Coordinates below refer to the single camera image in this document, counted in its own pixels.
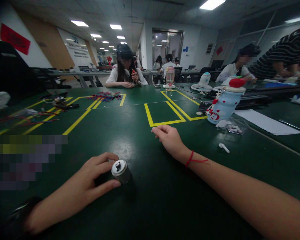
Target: floor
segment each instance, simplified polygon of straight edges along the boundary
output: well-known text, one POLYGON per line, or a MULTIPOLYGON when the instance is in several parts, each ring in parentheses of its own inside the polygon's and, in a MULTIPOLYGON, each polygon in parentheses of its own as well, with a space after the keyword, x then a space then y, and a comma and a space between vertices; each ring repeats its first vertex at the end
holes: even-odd
MULTIPOLYGON (((98 77, 99 78, 99 81, 101 82, 101 84, 103 86, 105 86, 105 83, 107 81, 109 76, 102 76, 102 77, 98 77)), ((65 81, 65 84, 66 85, 70 85, 72 86, 72 88, 81 88, 81 85, 80 85, 80 82, 78 82, 76 79, 73 79, 73 80, 67 80, 65 81)))

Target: small white fan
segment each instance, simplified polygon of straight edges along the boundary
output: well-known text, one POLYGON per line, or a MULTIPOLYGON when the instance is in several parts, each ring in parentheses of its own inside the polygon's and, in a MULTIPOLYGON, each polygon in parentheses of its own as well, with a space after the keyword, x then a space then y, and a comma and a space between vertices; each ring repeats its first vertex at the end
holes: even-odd
POLYGON ((208 83, 210 81, 210 77, 211 77, 210 73, 205 72, 201 76, 199 83, 193 84, 191 86, 191 89, 197 90, 200 92, 210 92, 212 90, 212 87, 208 85, 208 83))

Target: red string bracelet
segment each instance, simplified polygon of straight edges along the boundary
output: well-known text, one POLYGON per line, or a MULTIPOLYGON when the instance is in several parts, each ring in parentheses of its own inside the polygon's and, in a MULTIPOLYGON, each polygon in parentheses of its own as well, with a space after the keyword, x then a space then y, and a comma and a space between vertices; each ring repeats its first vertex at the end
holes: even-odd
POLYGON ((191 156, 190 156, 189 160, 186 163, 186 169, 187 170, 188 170, 188 165, 189 165, 190 162, 206 162, 206 161, 208 161, 208 159, 206 159, 206 160, 194 160, 194 159, 192 159, 193 152, 194 151, 192 151, 191 156))

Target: red banner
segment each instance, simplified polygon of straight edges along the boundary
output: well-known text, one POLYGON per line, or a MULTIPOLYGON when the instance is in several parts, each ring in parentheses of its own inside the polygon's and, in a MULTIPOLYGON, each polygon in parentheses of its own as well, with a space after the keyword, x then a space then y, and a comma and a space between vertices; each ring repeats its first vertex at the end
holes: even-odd
POLYGON ((217 49, 217 55, 219 55, 223 51, 222 46, 217 49))
POLYGON ((15 49, 25 55, 29 53, 30 41, 3 23, 1 23, 0 40, 10 43, 15 49))

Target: white shirt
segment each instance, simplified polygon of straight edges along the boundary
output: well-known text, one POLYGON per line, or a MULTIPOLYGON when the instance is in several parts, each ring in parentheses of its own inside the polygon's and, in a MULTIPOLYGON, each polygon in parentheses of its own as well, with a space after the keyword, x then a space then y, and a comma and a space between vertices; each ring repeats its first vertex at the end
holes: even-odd
MULTIPOLYGON (((236 64, 235 63, 229 64, 219 74, 216 82, 224 82, 225 80, 227 80, 228 77, 236 75, 237 72, 239 72, 239 70, 237 70, 236 64)), ((244 76, 247 74, 250 75, 251 73, 248 71, 248 69, 246 67, 242 67, 241 75, 244 76)))
MULTIPOLYGON (((114 68, 112 69, 109 78, 107 79, 107 82, 117 82, 118 81, 118 65, 115 64, 113 65, 114 68)), ((139 68, 136 68, 137 73, 139 75, 139 79, 142 85, 148 85, 148 82, 146 81, 146 79, 143 77, 142 75, 142 71, 139 68)), ((127 69, 125 69, 125 72, 127 74, 127 76, 130 76, 130 73, 127 69)))
POLYGON ((154 62, 152 69, 161 69, 161 65, 159 62, 154 62))
POLYGON ((166 73, 167 73, 167 67, 175 67, 176 65, 173 62, 167 62, 165 63, 162 68, 161 71, 164 73, 163 78, 166 78, 166 73))

